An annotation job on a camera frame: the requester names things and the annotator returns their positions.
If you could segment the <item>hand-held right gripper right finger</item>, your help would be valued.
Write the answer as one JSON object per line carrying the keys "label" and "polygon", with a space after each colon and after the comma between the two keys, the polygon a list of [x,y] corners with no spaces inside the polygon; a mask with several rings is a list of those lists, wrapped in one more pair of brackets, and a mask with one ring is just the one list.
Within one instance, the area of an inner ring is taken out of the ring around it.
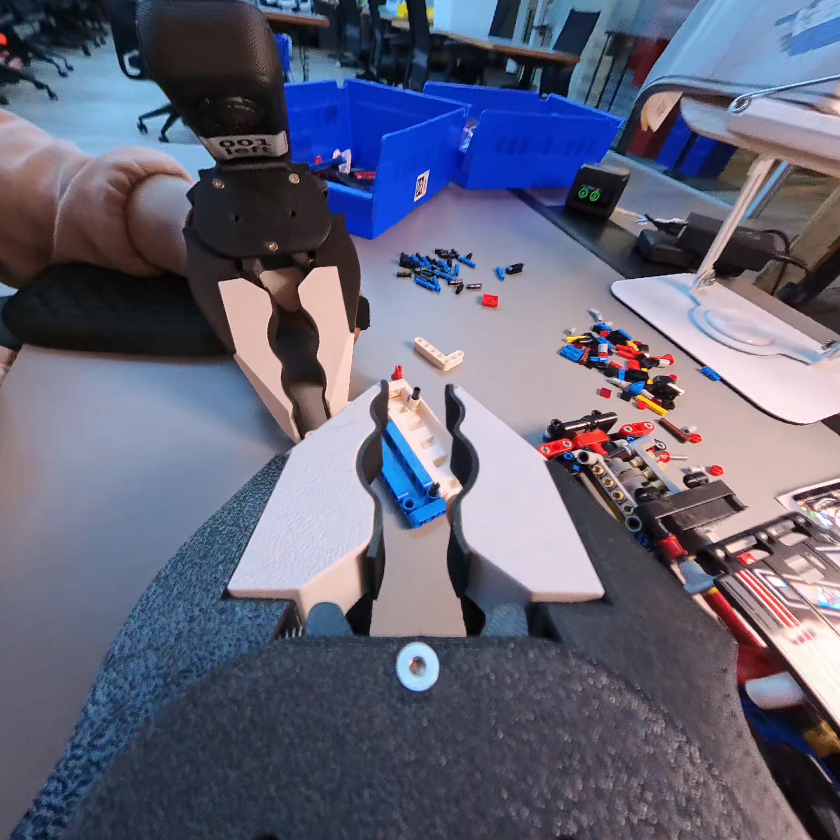
{"label": "hand-held right gripper right finger", "polygon": [[467,391],[445,387],[450,465],[449,577],[488,616],[501,605],[599,601],[604,586],[538,450]]}

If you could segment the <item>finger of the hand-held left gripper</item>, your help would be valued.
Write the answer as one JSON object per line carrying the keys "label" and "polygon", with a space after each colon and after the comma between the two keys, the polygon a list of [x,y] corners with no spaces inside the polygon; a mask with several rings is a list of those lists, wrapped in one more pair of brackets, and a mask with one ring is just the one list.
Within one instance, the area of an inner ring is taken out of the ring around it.
{"label": "finger of the hand-held left gripper", "polygon": [[344,306],[340,274],[336,267],[312,269],[297,289],[300,311],[317,334],[316,359],[324,376],[326,417],[340,413],[350,401],[354,330]]}
{"label": "finger of the hand-held left gripper", "polygon": [[218,284],[234,359],[281,430],[294,442],[301,431],[300,389],[310,382],[308,335],[300,321],[301,269],[270,269],[257,282]]}

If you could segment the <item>blue and white lego assembly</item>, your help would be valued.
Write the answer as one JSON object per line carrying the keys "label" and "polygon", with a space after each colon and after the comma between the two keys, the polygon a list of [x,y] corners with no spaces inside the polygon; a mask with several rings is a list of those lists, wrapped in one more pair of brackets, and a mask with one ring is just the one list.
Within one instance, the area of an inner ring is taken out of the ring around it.
{"label": "blue and white lego assembly", "polygon": [[401,365],[388,387],[381,476],[408,526],[419,529],[447,516],[462,489],[450,465],[452,439]]}

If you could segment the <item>white L-shaped lego beam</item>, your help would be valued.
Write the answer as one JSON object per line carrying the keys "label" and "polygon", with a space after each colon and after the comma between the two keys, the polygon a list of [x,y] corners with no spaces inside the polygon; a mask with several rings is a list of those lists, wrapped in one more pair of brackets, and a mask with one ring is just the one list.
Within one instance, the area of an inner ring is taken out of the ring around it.
{"label": "white L-shaped lego beam", "polygon": [[452,371],[461,365],[465,358],[462,350],[445,353],[422,337],[415,337],[413,348],[416,354],[443,372]]}

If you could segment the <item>person's left forearm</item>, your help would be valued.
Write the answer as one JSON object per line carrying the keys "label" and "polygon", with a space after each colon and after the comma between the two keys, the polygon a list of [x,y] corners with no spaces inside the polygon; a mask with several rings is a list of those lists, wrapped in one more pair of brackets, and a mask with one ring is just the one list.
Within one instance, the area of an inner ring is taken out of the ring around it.
{"label": "person's left forearm", "polygon": [[153,175],[194,183],[171,156],[130,146],[92,156],[1,111],[1,280],[21,288],[49,266],[89,264],[156,277],[132,245],[126,211]]}

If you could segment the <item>lego pieces in bin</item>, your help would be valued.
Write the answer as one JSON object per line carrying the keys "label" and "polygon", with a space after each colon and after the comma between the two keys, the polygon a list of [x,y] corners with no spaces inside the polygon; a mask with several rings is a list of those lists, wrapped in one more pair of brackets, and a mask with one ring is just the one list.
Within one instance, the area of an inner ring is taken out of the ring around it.
{"label": "lego pieces in bin", "polygon": [[332,157],[317,156],[310,165],[310,172],[325,182],[338,183],[370,191],[375,184],[375,171],[365,170],[352,165],[350,149],[336,149]]}

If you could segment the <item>partly built lego car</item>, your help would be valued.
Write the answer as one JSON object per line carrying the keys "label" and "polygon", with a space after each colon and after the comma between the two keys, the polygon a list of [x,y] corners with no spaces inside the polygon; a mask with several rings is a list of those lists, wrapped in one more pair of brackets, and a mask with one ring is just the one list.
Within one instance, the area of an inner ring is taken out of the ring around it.
{"label": "partly built lego car", "polygon": [[838,533],[783,513],[719,539],[746,507],[648,421],[554,418],[538,451],[576,477],[738,642],[742,710],[814,838],[838,838]]}

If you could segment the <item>pile of mixed lego pieces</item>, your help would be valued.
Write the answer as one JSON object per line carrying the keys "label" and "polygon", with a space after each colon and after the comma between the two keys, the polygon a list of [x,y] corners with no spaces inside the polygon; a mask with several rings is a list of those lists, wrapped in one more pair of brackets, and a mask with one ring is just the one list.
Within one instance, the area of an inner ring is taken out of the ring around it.
{"label": "pile of mixed lego pieces", "polygon": [[671,353],[651,351],[636,335],[605,320],[590,309],[591,322],[581,329],[563,331],[559,357],[597,373],[618,399],[640,411],[665,417],[675,411],[686,394],[675,373],[676,359]]}

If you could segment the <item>lego instruction booklet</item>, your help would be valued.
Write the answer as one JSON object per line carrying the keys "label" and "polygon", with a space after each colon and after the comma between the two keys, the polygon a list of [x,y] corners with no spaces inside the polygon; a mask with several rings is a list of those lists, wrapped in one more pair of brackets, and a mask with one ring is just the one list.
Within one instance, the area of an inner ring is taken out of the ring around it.
{"label": "lego instruction booklet", "polygon": [[637,94],[741,95],[827,77],[781,91],[783,101],[838,116],[838,1],[702,1],[689,13]]}

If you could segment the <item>person's left hand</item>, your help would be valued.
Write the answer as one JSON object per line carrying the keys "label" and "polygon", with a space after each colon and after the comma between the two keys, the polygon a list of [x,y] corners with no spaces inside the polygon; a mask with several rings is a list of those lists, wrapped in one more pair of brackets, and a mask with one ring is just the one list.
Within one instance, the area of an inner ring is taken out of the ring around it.
{"label": "person's left hand", "polygon": [[179,276],[186,274],[183,228],[192,211],[187,197],[192,185],[173,175],[153,175],[133,189],[127,204],[129,237],[138,255]]}

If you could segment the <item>pile of blue black pins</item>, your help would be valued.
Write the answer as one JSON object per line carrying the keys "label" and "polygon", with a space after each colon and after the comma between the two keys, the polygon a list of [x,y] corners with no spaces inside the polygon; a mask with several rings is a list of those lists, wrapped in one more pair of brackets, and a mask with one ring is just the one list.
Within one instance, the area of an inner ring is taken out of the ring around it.
{"label": "pile of blue black pins", "polygon": [[395,277],[411,280],[415,285],[435,293],[444,287],[454,294],[484,290],[484,283],[470,280],[469,272],[477,269],[473,252],[461,253],[454,248],[436,248],[431,254],[402,252],[397,260]]}

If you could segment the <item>white book stand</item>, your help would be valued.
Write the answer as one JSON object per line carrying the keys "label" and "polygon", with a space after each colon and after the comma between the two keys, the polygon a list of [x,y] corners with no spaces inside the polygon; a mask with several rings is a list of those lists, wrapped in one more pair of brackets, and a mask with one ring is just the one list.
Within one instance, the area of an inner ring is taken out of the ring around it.
{"label": "white book stand", "polygon": [[783,422],[838,414],[838,339],[817,341],[719,280],[716,264],[778,161],[838,177],[838,75],[743,93],[726,108],[684,98],[698,134],[756,153],[746,181],[693,273],[618,280],[612,294],[710,366],[732,389]]}

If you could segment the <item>holographic sticker sheet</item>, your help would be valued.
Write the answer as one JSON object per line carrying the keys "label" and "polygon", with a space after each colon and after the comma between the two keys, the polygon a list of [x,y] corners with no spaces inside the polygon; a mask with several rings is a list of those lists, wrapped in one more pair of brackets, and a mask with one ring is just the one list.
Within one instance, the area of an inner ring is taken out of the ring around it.
{"label": "holographic sticker sheet", "polygon": [[782,493],[776,500],[786,511],[839,533],[839,478]]}

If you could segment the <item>small black power adapter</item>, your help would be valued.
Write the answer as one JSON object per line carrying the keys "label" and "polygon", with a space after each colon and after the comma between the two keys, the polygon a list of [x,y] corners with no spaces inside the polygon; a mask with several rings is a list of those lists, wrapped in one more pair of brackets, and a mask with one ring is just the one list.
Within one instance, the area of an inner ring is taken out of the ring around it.
{"label": "small black power adapter", "polygon": [[696,256],[680,246],[677,236],[657,229],[642,230],[636,250],[645,261],[660,266],[690,268],[696,262]]}

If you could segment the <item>large black power adapter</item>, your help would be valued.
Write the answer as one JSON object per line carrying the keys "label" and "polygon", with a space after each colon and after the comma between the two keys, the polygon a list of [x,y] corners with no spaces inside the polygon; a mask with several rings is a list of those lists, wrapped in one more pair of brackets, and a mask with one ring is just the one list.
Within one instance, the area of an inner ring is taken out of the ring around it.
{"label": "large black power adapter", "polygon": [[[701,259],[709,248],[722,220],[703,213],[689,213],[685,225],[676,236],[676,245],[689,255]],[[759,271],[774,255],[784,256],[781,241],[771,233],[739,226],[730,237],[715,263],[715,271],[724,277],[736,277],[745,270]]]}

